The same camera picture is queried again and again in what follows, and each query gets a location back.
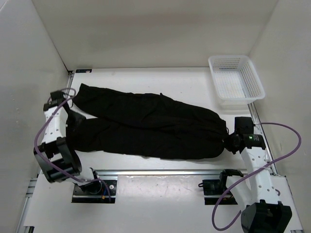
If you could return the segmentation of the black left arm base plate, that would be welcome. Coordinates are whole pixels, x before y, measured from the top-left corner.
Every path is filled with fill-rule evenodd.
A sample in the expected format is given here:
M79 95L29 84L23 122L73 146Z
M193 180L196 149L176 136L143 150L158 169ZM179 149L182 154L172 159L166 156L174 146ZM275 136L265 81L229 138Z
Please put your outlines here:
M74 184L72 203L114 204L116 201L118 177L101 176L105 182Z

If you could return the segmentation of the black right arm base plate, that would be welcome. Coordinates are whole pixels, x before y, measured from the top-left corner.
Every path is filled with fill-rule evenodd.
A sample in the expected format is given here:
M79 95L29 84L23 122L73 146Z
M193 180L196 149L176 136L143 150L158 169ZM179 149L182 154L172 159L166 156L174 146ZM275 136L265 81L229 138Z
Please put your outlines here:
M215 205L220 195L226 190L226 187L221 185L220 180L202 180L198 184L199 188L203 189L205 205ZM236 199L229 191L222 198L220 205L237 205Z

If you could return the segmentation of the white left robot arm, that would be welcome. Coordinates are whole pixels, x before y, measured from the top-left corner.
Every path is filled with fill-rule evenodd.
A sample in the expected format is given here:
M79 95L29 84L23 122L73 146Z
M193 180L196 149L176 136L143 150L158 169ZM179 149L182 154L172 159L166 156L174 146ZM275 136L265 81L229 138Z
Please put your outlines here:
M98 173L92 169L82 169L81 161L69 142L69 134L74 132L86 119L70 109L68 104L74 97L69 88L50 93L44 104L45 124L35 136L34 156L50 183L73 182L83 192L97 195L104 190Z

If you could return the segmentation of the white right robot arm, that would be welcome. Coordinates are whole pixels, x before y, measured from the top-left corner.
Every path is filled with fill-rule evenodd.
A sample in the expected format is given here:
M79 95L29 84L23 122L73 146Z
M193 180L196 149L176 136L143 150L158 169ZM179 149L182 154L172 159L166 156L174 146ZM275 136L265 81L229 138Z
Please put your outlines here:
M283 233L292 210L286 206L273 185L265 158L263 136L254 133L255 124L250 117L236 117L234 132L225 140L225 148L239 153L248 174L225 169L220 174L219 190L231 193L240 207L241 227L245 233Z

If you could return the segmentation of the black trousers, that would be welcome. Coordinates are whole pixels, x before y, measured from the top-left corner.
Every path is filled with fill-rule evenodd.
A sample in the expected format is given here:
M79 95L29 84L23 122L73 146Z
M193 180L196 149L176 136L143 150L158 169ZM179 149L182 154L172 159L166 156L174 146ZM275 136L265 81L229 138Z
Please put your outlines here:
M67 139L77 151L200 160L219 156L228 137L226 122L214 111L163 94L82 84L73 103L91 115L67 128Z

